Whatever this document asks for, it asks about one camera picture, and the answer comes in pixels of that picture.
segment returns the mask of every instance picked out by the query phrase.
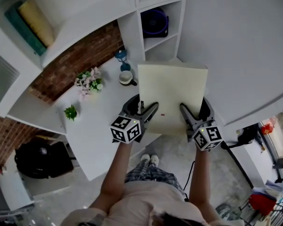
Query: person's left arm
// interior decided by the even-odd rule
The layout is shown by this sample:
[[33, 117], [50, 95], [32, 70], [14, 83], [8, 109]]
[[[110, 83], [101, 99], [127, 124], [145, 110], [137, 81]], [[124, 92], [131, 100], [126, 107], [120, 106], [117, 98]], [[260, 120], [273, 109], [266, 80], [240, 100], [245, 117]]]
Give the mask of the person's left arm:
[[132, 143], [120, 143], [109, 171], [103, 181], [100, 194], [90, 208], [100, 209], [107, 214], [123, 194]]

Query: power cord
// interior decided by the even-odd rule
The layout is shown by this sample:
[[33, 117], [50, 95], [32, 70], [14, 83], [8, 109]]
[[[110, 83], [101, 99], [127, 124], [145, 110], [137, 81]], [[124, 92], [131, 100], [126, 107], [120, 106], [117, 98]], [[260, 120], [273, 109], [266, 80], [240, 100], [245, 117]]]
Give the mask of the power cord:
[[[184, 186], [184, 188], [183, 188], [183, 191], [185, 191], [185, 188], [187, 187], [188, 182], [189, 182], [189, 180], [190, 180], [190, 176], [191, 176], [191, 172], [192, 172], [192, 170], [193, 170], [194, 163], [195, 163], [195, 161], [193, 161], [193, 163], [192, 163], [191, 170], [190, 170], [190, 173], [189, 173], [189, 176], [188, 176], [188, 180], [187, 180], [187, 183], [185, 184], [185, 186]], [[188, 201], [189, 201], [188, 195], [187, 195], [186, 193], [184, 193], [184, 194], [185, 194], [185, 197], [186, 197], [184, 200], [185, 200], [186, 202], [188, 202]]]

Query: blue lamp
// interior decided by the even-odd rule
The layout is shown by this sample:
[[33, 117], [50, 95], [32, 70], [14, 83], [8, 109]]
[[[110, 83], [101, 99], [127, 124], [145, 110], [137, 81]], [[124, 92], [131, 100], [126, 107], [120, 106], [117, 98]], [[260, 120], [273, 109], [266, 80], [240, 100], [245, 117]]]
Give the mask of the blue lamp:
[[115, 53], [115, 58], [117, 58], [117, 60], [119, 62], [122, 62], [123, 64], [121, 65], [121, 71], [125, 71], [125, 70], [130, 70], [131, 66], [126, 62], [127, 60], [127, 51], [126, 50], [120, 50], [118, 52]]

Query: red brick backsplash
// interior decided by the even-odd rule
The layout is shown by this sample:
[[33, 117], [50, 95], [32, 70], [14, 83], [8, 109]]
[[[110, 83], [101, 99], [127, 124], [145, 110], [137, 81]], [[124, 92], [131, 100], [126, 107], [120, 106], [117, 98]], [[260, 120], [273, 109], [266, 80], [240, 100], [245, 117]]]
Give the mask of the red brick backsplash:
[[77, 74], [99, 67], [123, 47], [117, 21], [113, 21], [64, 51], [31, 84], [29, 91], [51, 104], [70, 89]]
[[[58, 56], [34, 80], [29, 91], [51, 104], [73, 86], [78, 73], [101, 66], [122, 47], [117, 21], [113, 21], [82, 38]], [[29, 142], [36, 134], [53, 136], [51, 132], [0, 117], [0, 166], [14, 149]]]

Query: coffee cup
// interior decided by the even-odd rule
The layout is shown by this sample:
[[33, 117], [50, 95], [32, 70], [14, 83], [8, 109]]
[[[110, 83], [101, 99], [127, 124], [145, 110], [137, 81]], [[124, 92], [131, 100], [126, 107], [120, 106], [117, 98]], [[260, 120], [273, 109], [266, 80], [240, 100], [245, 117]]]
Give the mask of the coffee cup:
[[119, 74], [118, 81], [124, 86], [129, 86], [129, 85], [137, 86], [137, 83], [133, 79], [133, 74], [127, 70], [122, 71]]

